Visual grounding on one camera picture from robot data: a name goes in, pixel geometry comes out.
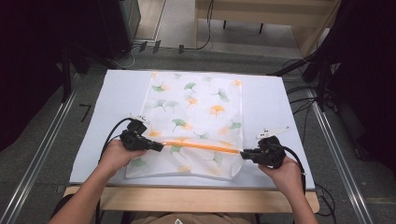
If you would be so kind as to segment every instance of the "gray floor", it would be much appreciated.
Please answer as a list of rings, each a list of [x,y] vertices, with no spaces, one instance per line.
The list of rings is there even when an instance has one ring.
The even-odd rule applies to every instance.
[[[178,46],[178,44],[183,42],[186,43],[187,47],[187,41],[191,41],[187,35],[175,35],[176,33],[173,32],[171,32],[173,35],[167,35],[165,33],[167,28],[163,29],[163,27],[172,26],[172,24],[167,23],[169,20],[166,20],[166,17],[172,18],[172,15],[175,15],[170,13],[170,11],[175,10],[171,7],[171,4],[186,6],[190,3],[191,0],[167,1],[161,24],[162,28],[159,32],[159,38],[162,39],[162,43],[165,46],[174,47],[173,45]],[[189,13],[187,9],[186,11],[179,11],[179,14]],[[255,24],[250,24],[250,26],[254,32],[259,29],[259,26],[256,28]],[[236,23],[229,23],[228,27],[228,29],[236,33],[241,28],[238,28]],[[284,62],[290,58],[301,57],[292,39],[287,35],[287,27],[286,31],[282,31],[285,27],[274,26],[273,32],[267,32],[267,35],[274,36],[272,37],[274,41],[277,38],[281,39],[281,36],[284,35],[285,37],[282,37],[284,42],[280,40],[276,43],[270,41],[257,45],[247,45],[247,47],[243,48],[242,46],[247,42],[246,39],[242,38],[241,35],[236,35],[233,38],[229,38],[228,42],[225,42],[227,44],[223,45],[224,48],[221,48],[222,44],[220,42],[227,37],[226,35],[230,31],[228,29],[224,31],[226,33],[222,33],[220,36],[213,33],[215,47],[210,51],[189,51],[183,54],[177,54],[176,50],[161,50],[156,54],[152,54],[149,50],[140,53],[135,52],[135,62],[131,69],[218,71],[262,75],[279,70]],[[245,25],[243,29],[247,35],[250,34],[250,30],[245,30],[247,29]],[[201,34],[202,36],[199,37],[199,40],[204,42],[205,34]],[[120,63],[130,62],[131,58],[120,60]],[[68,177],[73,167],[74,158],[92,115],[93,110],[81,122],[86,112],[86,107],[79,106],[79,104],[95,104],[105,73],[106,69],[102,65],[92,63],[89,74],[82,79],[69,114],[50,148],[49,155],[19,212],[16,223],[46,223],[49,220],[53,208],[63,196],[64,187],[68,185]],[[304,85],[298,70],[293,71],[291,75],[284,76],[284,81],[287,90]],[[297,91],[290,95],[290,99],[300,99],[306,96],[306,91]],[[21,138],[12,146],[0,152],[0,190],[2,192],[0,195],[0,214],[6,210],[13,190],[17,187],[30,161],[33,159],[46,130],[59,109],[61,98],[62,89],[59,89],[30,122],[29,126],[26,127]],[[293,104],[292,108],[296,109],[298,106]],[[305,113],[306,110],[295,116],[301,136],[304,133]],[[325,114],[332,125],[333,132],[366,201],[374,223],[394,223],[394,220],[396,220],[396,214],[394,213],[396,208],[396,182],[392,173],[377,161],[361,161],[357,159],[353,151],[354,147],[341,120],[330,109],[326,109]],[[304,149],[310,168],[315,181],[325,187],[334,197],[337,222],[359,223],[313,110],[310,110],[308,114],[305,129]],[[325,203],[321,199],[319,202],[320,213],[328,213]],[[121,212],[107,212],[103,223],[118,223],[120,216]],[[320,223],[333,223],[332,217],[318,216],[318,219]],[[288,214],[265,214],[262,215],[262,223],[291,223],[291,216]]]

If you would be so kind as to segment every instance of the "floor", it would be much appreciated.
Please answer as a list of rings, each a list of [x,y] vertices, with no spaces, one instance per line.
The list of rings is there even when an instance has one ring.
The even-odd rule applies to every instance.
[[[193,0],[166,1],[158,33],[154,38],[162,41],[161,47],[177,49],[181,44],[186,48],[193,47],[193,18],[191,17],[193,6]],[[211,43],[200,52],[177,55],[176,49],[160,49],[160,52],[156,54],[148,50],[143,52],[136,50],[134,57],[126,56],[118,63],[132,64],[129,69],[191,69],[262,75],[279,70],[289,59],[302,58],[290,28],[287,26],[264,24],[262,34],[259,35],[259,24],[230,21],[227,22],[224,30],[222,24],[222,21],[211,22]],[[205,20],[201,20],[198,46],[202,46],[207,38],[207,24]],[[37,175],[33,186],[28,189],[29,195],[22,199],[23,207],[16,211],[20,215],[10,223],[45,223],[55,204],[62,198],[78,146],[92,115],[91,110],[87,120],[81,121],[87,108],[80,104],[94,105],[105,73],[106,69],[103,66],[95,64],[90,73],[78,82],[80,88],[74,102],[70,103],[69,114],[63,120],[64,125],[57,131],[58,137],[51,142],[50,152],[43,162],[43,168]],[[304,85],[298,70],[293,71],[291,76],[285,76],[284,80],[287,90]],[[307,91],[298,91],[290,95],[290,100],[300,99],[308,94]],[[21,138],[0,153],[0,190],[2,191],[0,215],[6,211],[10,196],[23,178],[30,161],[34,159],[41,140],[51,125],[52,118],[56,117],[61,97],[62,90],[59,90],[32,120]],[[293,105],[292,109],[295,110],[299,106],[301,105]],[[336,145],[340,148],[341,156],[347,161],[346,168],[352,174],[352,184],[356,185],[356,189],[363,197],[365,202],[363,208],[367,208],[371,215],[364,220],[359,219],[361,211],[357,210],[350,201],[351,194],[356,191],[349,192],[347,189],[347,185],[351,182],[343,178],[345,170],[340,170],[343,167],[338,167],[335,162],[337,154],[334,156],[332,149],[328,146],[331,139],[329,140],[323,133],[320,127],[321,116],[318,114],[319,112],[315,109],[305,110],[303,113],[298,113],[295,119],[301,136],[303,133],[305,136],[305,153],[313,170],[314,179],[334,197],[337,221],[339,223],[394,223],[396,220],[396,214],[394,214],[396,181],[392,173],[375,160],[357,159],[342,121],[333,111],[325,112],[326,119],[332,127]],[[331,201],[329,194],[318,187],[318,195],[321,194],[329,202]],[[329,213],[326,203],[321,199],[319,202],[320,212]],[[331,216],[318,218],[320,223],[335,223]],[[106,213],[103,223],[114,223],[119,219],[120,213],[109,212]],[[291,217],[286,214],[266,214],[262,216],[262,223],[291,223]]]

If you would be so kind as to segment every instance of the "forearm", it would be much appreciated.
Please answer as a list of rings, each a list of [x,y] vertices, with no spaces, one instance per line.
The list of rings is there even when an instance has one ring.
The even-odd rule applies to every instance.
[[[90,223],[110,177],[111,174],[96,167],[78,192],[49,223]]]
[[[305,198],[304,194],[298,192],[291,196],[287,196],[288,201],[293,212],[294,221],[296,224],[306,223],[306,224],[317,224],[318,220],[312,211],[308,200]]]

